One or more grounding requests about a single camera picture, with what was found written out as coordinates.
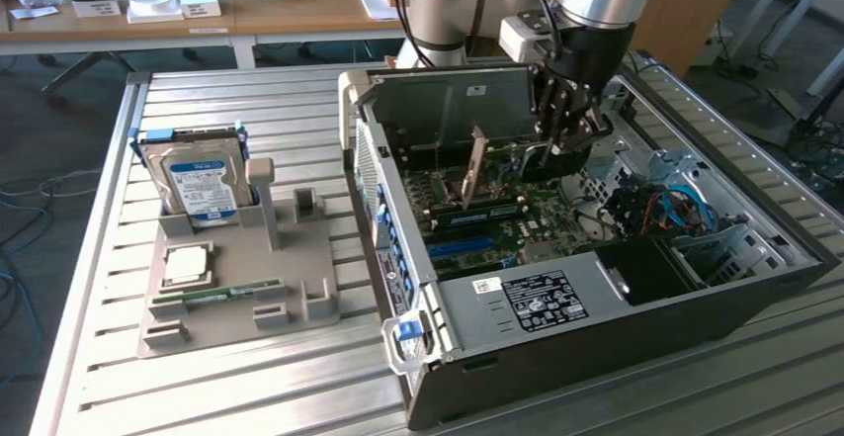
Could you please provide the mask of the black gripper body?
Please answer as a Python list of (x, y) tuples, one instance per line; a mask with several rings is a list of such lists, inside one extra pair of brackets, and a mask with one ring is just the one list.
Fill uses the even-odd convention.
[(593, 92), (604, 89), (625, 57), (637, 24), (621, 29), (574, 26), (558, 32), (556, 58), (546, 68), (562, 78), (584, 84)]

